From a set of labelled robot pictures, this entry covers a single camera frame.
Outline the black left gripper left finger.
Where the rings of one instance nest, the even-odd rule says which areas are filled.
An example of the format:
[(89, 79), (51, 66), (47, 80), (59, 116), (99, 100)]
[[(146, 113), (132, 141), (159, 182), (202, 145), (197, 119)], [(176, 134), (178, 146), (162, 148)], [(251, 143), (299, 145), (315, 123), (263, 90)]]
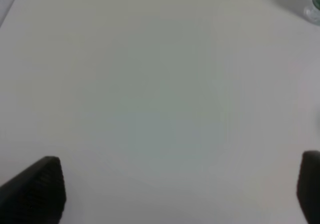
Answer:
[(1, 223), (59, 223), (66, 203), (60, 159), (45, 156), (1, 185)]

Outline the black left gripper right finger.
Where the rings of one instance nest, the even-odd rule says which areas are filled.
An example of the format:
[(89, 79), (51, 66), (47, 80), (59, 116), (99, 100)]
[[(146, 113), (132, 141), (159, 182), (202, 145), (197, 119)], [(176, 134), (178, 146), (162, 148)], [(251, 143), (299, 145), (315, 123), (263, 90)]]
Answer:
[(319, 170), (320, 152), (316, 150), (305, 151), (302, 154), (299, 177), (297, 181), (297, 198), (302, 212), (309, 224), (318, 224), (319, 217)]

